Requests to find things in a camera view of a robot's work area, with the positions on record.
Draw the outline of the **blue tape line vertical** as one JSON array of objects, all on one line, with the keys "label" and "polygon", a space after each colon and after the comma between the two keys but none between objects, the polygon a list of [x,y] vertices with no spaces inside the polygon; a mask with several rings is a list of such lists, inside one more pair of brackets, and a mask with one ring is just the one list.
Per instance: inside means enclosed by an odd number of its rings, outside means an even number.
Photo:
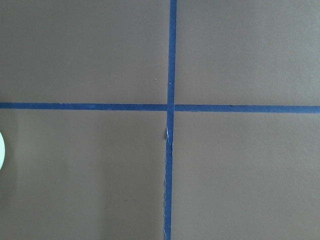
[{"label": "blue tape line vertical", "polygon": [[168,43],[168,81],[166,111],[166,145],[164,178],[164,239],[172,235],[172,191],[173,191],[173,148],[175,120],[175,78],[176,78],[176,35],[177,1],[171,0],[169,6],[169,43]]}]

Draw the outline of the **green bowl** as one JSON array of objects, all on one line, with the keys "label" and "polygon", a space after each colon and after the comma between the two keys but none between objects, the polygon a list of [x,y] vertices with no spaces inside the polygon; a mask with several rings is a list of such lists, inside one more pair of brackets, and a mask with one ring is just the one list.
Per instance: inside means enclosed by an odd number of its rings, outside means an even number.
[{"label": "green bowl", "polygon": [[2,134],[0,133],[0,170],[2,169],[4,164],[5,154],[6,154],[5,142]]}]

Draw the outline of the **blue tape line horizontal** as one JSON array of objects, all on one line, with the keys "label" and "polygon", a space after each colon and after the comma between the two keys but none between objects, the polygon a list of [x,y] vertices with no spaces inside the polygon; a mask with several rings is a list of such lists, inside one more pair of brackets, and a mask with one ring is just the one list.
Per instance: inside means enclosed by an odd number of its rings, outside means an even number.
[{"label": "blue tape line horizontal", "polygon": [[[28,110],[88,110],[88,111],[154,111],[165,112],[166,104],[137,103],[36,103],[1,102],[1,109]],[[318,114],[317,105],[213,105],[213,104],[176,104],[176,112],[217,112],[217,113],[294,113]]]}]

